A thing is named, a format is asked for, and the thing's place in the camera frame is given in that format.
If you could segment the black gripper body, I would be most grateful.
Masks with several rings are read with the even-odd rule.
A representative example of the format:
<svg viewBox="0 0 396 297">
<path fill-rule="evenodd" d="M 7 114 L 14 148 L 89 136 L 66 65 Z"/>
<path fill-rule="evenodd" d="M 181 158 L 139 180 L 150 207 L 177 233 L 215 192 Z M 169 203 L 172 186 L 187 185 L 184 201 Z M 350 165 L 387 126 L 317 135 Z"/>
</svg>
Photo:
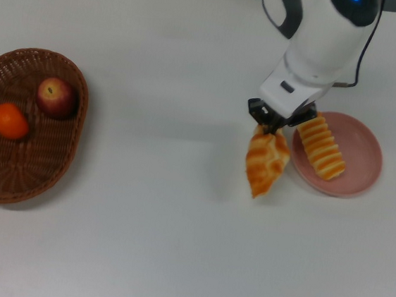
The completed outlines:
<svg viewBox="0 0 396 297">
<path fill-rule="evenodd" d="M 315 103 L 312 102 L 300 107 L 295 112 L 293 112 L 289 118 L 284 118 L 266 103 L 264 103 L 264 111 L 266 112 L 264 118 L 266 123 L 297 126 L 298 124 L 314 119 Z"/>
</svg>

